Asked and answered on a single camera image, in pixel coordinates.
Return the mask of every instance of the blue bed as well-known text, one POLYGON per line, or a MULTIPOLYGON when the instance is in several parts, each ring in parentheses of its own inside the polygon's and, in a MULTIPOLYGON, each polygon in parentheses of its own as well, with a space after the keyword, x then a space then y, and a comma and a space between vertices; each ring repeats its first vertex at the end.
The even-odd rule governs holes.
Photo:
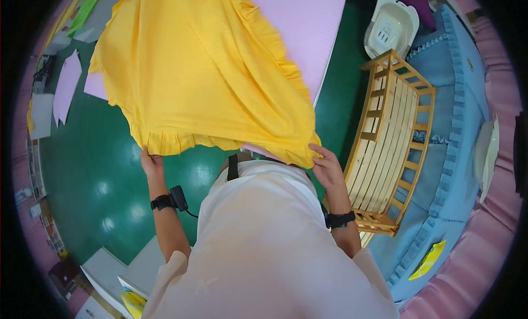
POLYGON ((479 191, 472 148, 490 117, 484 66, 475 44, 447 6, 434 15, 437 30, 417 36, 407 57, 438 90, 431 138, 414 135, 429 144, 424 166, 396 236, 374 235, 368 244, 400 308, 436 273, 466 225, 479 191), (433 267, 410 281, 431 246, 443 240, 445 248, 433 267))

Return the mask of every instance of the white shirt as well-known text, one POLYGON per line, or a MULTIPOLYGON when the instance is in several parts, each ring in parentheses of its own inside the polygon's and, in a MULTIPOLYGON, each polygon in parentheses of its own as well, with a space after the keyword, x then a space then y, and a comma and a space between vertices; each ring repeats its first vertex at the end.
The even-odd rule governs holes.
POLYGON ((399 317, 370 252, 336 245, 302 170, 238 167, 211 187, 189 260, 175 251, 160 268, 142 319, 399 317))

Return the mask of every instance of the yellow sheet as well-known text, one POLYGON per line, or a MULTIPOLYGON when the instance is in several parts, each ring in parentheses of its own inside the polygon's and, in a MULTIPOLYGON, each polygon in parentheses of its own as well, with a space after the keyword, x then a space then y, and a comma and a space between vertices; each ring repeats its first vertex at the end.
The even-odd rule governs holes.
POLYGON ((35 130, 35 124, 33 123, 33 119, 31 119, 31 112, 33 109, 33 98, 30 99, 30 104, 27 106, 27 113, 26 113, 26 121, 27 121, 27 129, 31 132, 35 130))
POLYGON ((311 168, 320 144, 309 90, 250 0, 121 0, 89 73, 152 154, 261 146, 311 168))

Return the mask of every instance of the purple cushion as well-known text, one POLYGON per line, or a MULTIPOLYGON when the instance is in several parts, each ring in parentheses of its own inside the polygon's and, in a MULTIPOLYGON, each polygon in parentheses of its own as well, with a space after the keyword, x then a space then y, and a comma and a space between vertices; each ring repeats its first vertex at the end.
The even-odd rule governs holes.
POLYGON ((429 8, 427 0, 399 0, 405 5, 414 6, 416 12, 418 12, 418 18, 420 21, 427 26, 433 32, 436 30, 435 19, 432 17, 432 11, 429 8))

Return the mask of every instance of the yellow package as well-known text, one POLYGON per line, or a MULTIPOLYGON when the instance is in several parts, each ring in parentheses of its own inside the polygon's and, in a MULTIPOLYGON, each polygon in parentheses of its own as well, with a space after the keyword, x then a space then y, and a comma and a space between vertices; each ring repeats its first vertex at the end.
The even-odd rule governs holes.
POLYGON ((33 131, 35 130, 35 124, 33 123, 33 120, 31 119, 31 109, 33 107, 33 98, 30 99, 30 104, 28 105, 27 107, 27 115, 26 115, 26 119, 27 119, 27 128, 29 129, 29 131, 33 131))
POLYGON ((424 276, 429 270, 431 270, 438 257, 440 257, 440 254, 442 254, 442 251, 446 245, 446 241, 447 240, 444 240, 441 243, 435 243, 432 245, 431 250, 429 250, 427 255, 423 258, 418 269, 416 269, 416 271, 414 271, 414 273, 409 277, 409 280, 414 280, 424 276))
POLYGON ((133 292, 123 292, 121 294, 121 298, 123 299, 125 306, 133 318, 141 319, 141 315, 143 314, 143 309, 145 308, 147 301, 133 292))

